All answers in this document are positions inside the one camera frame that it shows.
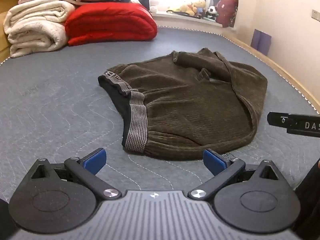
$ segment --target cream blanket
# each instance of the cream blanket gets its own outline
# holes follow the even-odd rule
[[[60,49],[68,39],[60,23],[36,20],[15,24],[8,36],[11,57]]]
[[[12,31],[15,24],[27,24],[35,20],[64,22],[75,7],[60,0],[33,0],[12,7],[4,19],[3,28],[6,34]]]

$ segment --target red pillow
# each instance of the red pillow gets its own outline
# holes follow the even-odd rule
[[[216,6],[219,16],[216,19],[217,23],[228,27],[234,24],[234,18],[238,9],[239,0],[220,0]]]
[[[80,6],[65,23],[70,46],[99,41],[150,41],[157,35],[151,14],[139,3]]]

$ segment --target knit sweater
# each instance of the knit sweater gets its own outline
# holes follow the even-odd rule
[[[254,67],[207,48],[118,65],[98,80],[124,120],[123,147],[175,160],[249,144],[268,84]]]

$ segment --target panda plush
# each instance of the panda plush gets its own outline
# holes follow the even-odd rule
[[[205,16],[209,19],[216,20],[219,14],[216,8],[212,5],[208,8],[207,12],[205,13]]]

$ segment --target red blanket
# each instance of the red blanket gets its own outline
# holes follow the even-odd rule
[[[139,3],[105,2],[76,9],[65,23],[69,45],[98,41],[148,41],[157,25]]]

